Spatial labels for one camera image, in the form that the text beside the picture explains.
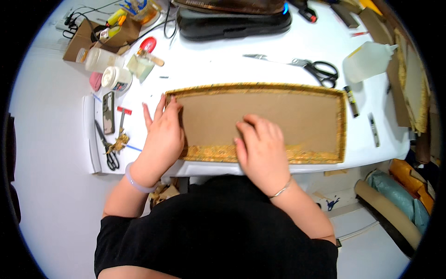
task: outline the right hand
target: right hand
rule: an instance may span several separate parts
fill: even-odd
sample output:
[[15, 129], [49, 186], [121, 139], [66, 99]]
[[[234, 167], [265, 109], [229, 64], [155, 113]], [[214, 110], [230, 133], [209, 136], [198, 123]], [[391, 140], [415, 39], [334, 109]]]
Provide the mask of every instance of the right hand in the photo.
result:
[[242, 170], [264, 194], [277, 194], [291, 176], [282, 130], [256, 114], [245, 115], [236, 126], [244, 138], [234, 138]]

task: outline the hand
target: hand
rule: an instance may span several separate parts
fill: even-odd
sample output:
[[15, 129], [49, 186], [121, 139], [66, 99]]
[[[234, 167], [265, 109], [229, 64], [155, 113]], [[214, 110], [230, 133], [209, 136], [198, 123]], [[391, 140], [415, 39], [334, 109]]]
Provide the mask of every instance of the hand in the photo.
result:
[[244, 116], [244, 120], [236, 124], [244, 142], [234, 139], [240, 166], [264, 194], [273, 196], [290, 177], [282, 130], [255, 114]]
[[147, 104], [143, 103], [147, 139], [138, 159], [130, 167], [130, 175], [138, 184], [152, 187], [178, 160], [184, 148], [184, 130], [180, 127], [178, 112], [182, 105], [175, 97], [163, 112], [166, 97], [163, 94], [150, 118]]

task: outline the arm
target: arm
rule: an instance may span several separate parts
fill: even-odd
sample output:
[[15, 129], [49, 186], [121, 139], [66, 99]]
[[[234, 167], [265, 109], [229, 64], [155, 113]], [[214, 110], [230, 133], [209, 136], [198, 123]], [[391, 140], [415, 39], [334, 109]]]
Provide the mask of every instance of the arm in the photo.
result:
[[[161, 96], [153, 120], [147, 104], [143, 104], [147, 139], [138, 159], [130, 166], [130, 176], [143, 187], [153, 187], [175, 163], [184, 147], [184, 131], [180, 128], [178, 112], [181, 105], [173, 98], [165, 111], [164, 94]], [[139, 217], [149, 195], [134, 188], [124, 176], [108, 197], [105, 216]]]
[[[246, 115], [244, 120], [236, 124], [244, 141], [234, 139], [240, 166], [264, 194], [273, 196], [291, 176], [283, 133], [278, 125], [255, 114]], [[308, 237], [336, 244], [330, 221], [293, 179], [290, 186], [271, 202], [288, 214]]]

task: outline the scissors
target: scissors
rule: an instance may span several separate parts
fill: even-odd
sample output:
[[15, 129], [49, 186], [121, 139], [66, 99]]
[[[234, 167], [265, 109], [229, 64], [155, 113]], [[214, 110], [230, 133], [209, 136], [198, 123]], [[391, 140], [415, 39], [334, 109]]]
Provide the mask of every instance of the scissors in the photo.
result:
[[[99, 123], [96, 120], [95, 120], [95, 124], [96, 124], [96, 130], [98, 130], [99, 136], [101, 137], [102, 144], [105, 147], [105, 152], [107, 152], [108, 148], [111, 144], [108, 143], [107, 140], [105, 139], [104, 133], [102, 133], [102, 130], [101, 130], [101, 126], [99, 125]], [[107, 156], [108, 168], [110, 168], [110, 170], [112, 170], [112, 171], [119, 169], [119, 162], [118, 162], [118, 159], [116, 158], [115, 152], [112, 151], [109, 154], [106, 154], [106, 156]]]
[[[243, 56], [270, 62], [283, 63], [279, 61], [268, 60], [266, 58], [267, 56], [264, 54], [243, 54]], [[313, 75], [322, 86], [325, 87], [334, 88], [336, 86], [336, 80], [339, 77], [338, 70], [336, 69], [336, 67], [324, 61], [311, 62], [310, 60], [294, 58], [290, 63], [283, 63], [283, 64], [303, 67], [305, 70], [307, 70], [307, 72]], [[318, 67], [320, 65], [328, 67], [331, 71], [322, 70], [321, 68]]]

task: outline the blue tape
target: blue tape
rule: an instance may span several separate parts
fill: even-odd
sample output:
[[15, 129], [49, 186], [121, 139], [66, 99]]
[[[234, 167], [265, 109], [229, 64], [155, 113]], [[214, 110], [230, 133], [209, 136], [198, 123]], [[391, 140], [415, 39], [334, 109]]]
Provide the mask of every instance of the blue tape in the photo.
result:
[[134, 149], [134, 150], [136, 150], [136, 151], [142, 152], [141, 149], [136, 148], [136, 147], [133, 147], [133, 146], [130, 146], [130, 145], [128, 145], [128, 144], [126, 144], [125, 147], [128, 147], [128, 148]]
[[101, 100], [101, 98], [99, 98], [98, 96], [96, 96], [96, 94], [93, 94], [93, 97], [95, 97], [99, 102], [101, 102], [102, 103], [102, 100]]

